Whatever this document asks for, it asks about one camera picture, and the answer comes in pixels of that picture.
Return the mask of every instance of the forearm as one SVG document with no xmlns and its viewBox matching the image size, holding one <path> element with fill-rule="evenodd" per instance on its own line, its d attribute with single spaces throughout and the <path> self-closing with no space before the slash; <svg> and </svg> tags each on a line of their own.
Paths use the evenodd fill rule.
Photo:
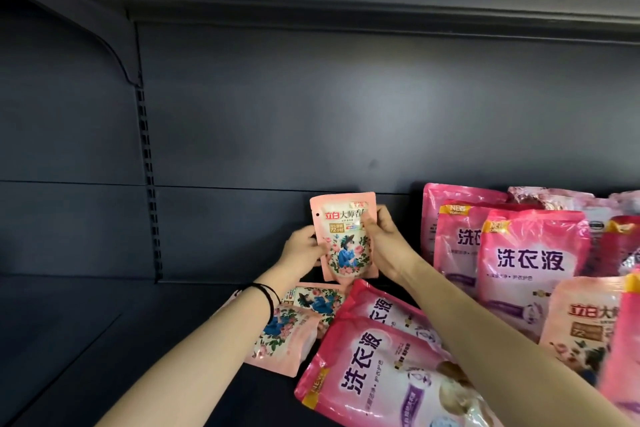
<svg viewBox="0 0 640 427">
<path fill-rule="evenodd" d="M 587 382 L 417 255 L 401 285 L 505 427 L 631 425 Z"/>
<path fill-rule="evenodd" d="M 274 269 L 256 282 L 282 297 L 286 291 Z M 158 360 L 97 427 L 202 427 L 270 319 L 269 312 L 263 292 L 254 287 L 243 291 Z"/>
</svg>

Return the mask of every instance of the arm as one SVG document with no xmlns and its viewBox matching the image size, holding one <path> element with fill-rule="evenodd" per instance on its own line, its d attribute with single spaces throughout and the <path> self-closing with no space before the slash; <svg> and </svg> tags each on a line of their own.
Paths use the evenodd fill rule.
<svg viewBox="0 0 640 427">
<path fill-rule="evenodd" d="M 278 263 L 255 282 L 282 297 L 326 253 L 313 226 L 294 232 Z M 277 299 L 271 294 L 274 305 Z M 202 427 L 269 321 L 269 302 L 254 288 L 160 358 L 96 427 Z"/>
<path fill-rule="evenodd" d="M 478 305 L 425 262 L 386 207 L 365 219 L 375 264 L 424 310 L 505 427 L 631 427 L 631 421 L 540 346 Z"/>
</svg>

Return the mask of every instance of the laundry detergent pouch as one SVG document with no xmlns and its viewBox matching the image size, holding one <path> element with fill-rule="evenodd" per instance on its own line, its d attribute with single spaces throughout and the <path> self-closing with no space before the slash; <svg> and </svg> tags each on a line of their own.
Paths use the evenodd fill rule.
<svg viewBox="0 0 640 427">
<path fill-rule="evenodd" d="M 598 260 L 590 275 L 626 275 L 640 266 L 640 216 L 614 216 L 600 239 Z"/>
<path fill-rule="evenodd" d="M 383 291 L 365 280 L 356 280 L 338 316 L 369 318 L 426 341 L 442 358 L 451 360 L 429 319 L 417 307 Z"/>
<path fill-rule="evenodd" d="M 433 267 L 474 299 L 480 234 L 492 208 L 524 211 L 540 208 L 540 204 L 473 204 L 448 199 L 438 214 Z"/>
<path fill-rule="evenodd" d="M 429 182 L 422 192 L 422 224 L 420 226 L 420 249 L 422 257 L 433 263 L 436 230 L 440 207 L 447 199 L 467 203 L 506 203 L 509 195 L 505 192 L 478 187 L 455 186 Z"/>
<path fill-rule="evenodd" d="M 609 196 L 615 199 L 622 208 L 621 214 L 627 214 L 630 216 L 640 215 L 640 190 L 614 192 Z"/>
<path fill-rule="evenodd" d="M 598 390 L 640 425 L 640 272 L 626 277 L 620 315 Z"/>
<path fill-rule="evenodd" d="M 540 346 L 596 385 L 620 311 L 622 277 L 573 277 L 556 286 Z"/>
<path fill-rule="evenodd" d="M 320 314 L 318 323 L 318 339 L 322 339 L 327 328 L 331 325 L 335 312 L 340 309 L 347 297 L 348 286 L 334 286 L 333 284 L 313 284 L 301 282 L 282 298 L 288 305 L 296 305 L 303 309 L 311 309 Z"/>
<path fill-rule="evenodd" d="M 594 197 L 590 192 L 556 187 L 511 186 L 508 191 L 516 203 L 540 203 L 544 209 L 548 210 L 580 211 L 578 209 L 578 201 L 587 197 Z"/>
<path fill-rule="evenodd" d="M 236 291 L 223 307 L 240 293 Z M 311 309 L 285 303 L 278 305 L 244 362 L 281 375 L 297 375 L 300 363 L 316 342 L 321 319 L 322 316 Z"/>
<path fill-rule="evenodd" d="M 460 367 L 367 318 L 336 318 L 295 396 L 345 427 L 500 425 Z"/>
<path fill-rule="evenodd" d="M 324 194 L 312 197 L 310 203 L 317 240 L 330 246 L 329 253 L 320 257 L 324 279 L 350 284 L 358 277 L 377 277 L 371 239 L 362 224 L 364 213 L 378 220 L 376 193 Z"/>
<path fill-rule="evenodd" d="M 591 249 L 583 275 L 592 275 L 598 267 L 600 260 L 600 240 L 604 235 L 605 227 L 614 216 L 622 214 L 622 208 L 615 199 L 603 197 L 587 197 L 578 199 L 576 211 L 582 211 L 589 222 L 591 230 Z"/>
<path fill-rule="evenodd" d="M 480 238 L 479 302 L 538 342 L 551 293 L 580 273 L 589 244 L 580 211 L 492 209 Z"/>
</svg>

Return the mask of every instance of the person's left hand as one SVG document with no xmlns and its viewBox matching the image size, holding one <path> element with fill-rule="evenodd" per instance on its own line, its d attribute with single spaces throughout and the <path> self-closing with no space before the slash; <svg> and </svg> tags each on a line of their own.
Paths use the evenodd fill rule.
<svg viewBox="0 0 640 427">
<path fill-rule="evenodd" d="M 259 284 L 273 287 L 280 298 L 293 289 L 316 264 L 317 259 L 329 253 L 326 243 L 319 244 L 312 236 L 314 225 L 308 225 L 291 234 L 284 244 L 280 260 L 256 280 Z"/>
</svg>

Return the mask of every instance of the hand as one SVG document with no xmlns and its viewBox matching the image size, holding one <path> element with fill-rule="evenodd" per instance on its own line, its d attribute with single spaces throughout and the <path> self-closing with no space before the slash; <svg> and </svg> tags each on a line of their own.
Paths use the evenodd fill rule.
<svg viewBox="0 0 640 427">
<path fill-rule="evenodd" d="M 371 238 L 373 263 L 391 280 L 406 288 L 408 271 L 422 262 L 396 228 L 386 206 L 378 206 L 378 223 L 367 214 L 362 220 Z"/>
<path fill-rule="evenodd" d="M 329 253 L 329 245 L 318 244 L 312 238 L 315 233 L 314 225 L 293 232 L 284 244 L 280 260 L 260 275 L 256 282 L 273 287 L 282 299 L 313 268 L 317 259 Z"/>
</svg>

